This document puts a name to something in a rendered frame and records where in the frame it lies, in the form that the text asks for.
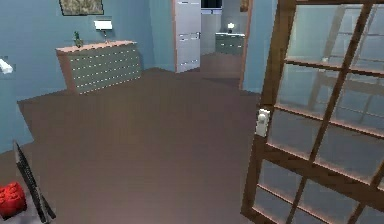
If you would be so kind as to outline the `white wall fixture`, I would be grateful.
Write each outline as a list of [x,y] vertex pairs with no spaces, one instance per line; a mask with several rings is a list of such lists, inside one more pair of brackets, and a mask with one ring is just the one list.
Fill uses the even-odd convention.
[[4,74],[9,74],[13,72],[13,68],[3,59],[0,59],[0,70]]

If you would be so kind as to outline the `dark window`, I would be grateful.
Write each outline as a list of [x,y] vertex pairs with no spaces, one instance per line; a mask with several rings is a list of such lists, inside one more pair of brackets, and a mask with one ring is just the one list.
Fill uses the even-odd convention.
[[221,8],[222,0],[201,0],[201,7],[209,9]]

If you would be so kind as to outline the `grey chest of drawers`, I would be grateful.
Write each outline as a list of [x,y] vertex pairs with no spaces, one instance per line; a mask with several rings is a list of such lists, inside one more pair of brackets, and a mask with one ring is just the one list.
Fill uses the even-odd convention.
[[112,41],[56,48],[68,91],[87,94],[141,76],[140,54],[134,41]]

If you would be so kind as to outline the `white door knob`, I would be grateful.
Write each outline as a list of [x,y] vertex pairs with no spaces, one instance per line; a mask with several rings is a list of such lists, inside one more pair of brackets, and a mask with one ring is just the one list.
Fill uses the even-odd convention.
[[267,135],[268,125],[270,120],[270,111],[266,109],[260,109],[256,122],[255,134],[261,137]]

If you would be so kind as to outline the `white table lamp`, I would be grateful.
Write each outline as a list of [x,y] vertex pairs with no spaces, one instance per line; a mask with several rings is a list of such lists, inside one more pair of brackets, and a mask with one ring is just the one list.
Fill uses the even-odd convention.
[[95,20],[94,21],[95,29],[101,31],[104,35],[105,42],[108,42],[107,32],[113,29],[111,20]]

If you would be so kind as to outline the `white room door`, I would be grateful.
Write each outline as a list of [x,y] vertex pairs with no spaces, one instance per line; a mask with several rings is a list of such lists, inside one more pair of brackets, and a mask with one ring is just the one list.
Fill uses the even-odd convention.
[[177,73],[200,66],[201,0],[174,0]]

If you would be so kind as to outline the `red blocky object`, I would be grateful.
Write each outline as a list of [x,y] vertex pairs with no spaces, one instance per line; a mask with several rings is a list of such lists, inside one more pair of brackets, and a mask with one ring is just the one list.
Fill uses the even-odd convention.
[[0,217],[3,220],[7,220],[26,209],[26,196],[18,182],[0,186]]

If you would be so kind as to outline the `framed wall picture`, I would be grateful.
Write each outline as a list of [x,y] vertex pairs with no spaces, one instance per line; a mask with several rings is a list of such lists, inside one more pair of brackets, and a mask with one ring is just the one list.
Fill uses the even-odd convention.
[[102,0],[59,0],[63,16],[103,15]]

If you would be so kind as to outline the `brown glass pane door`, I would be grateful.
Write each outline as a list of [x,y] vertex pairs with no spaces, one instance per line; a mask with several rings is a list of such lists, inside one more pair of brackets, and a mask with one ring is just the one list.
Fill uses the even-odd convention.
[[384,0],[276,0],[241,213],[384,224]]

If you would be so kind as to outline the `grey green sideboard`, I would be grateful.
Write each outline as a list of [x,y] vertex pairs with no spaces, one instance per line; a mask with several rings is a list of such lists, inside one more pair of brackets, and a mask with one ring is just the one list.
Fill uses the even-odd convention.
[[244,47],[244,34],[216,33],[215,51],[218,53],[241,55]]

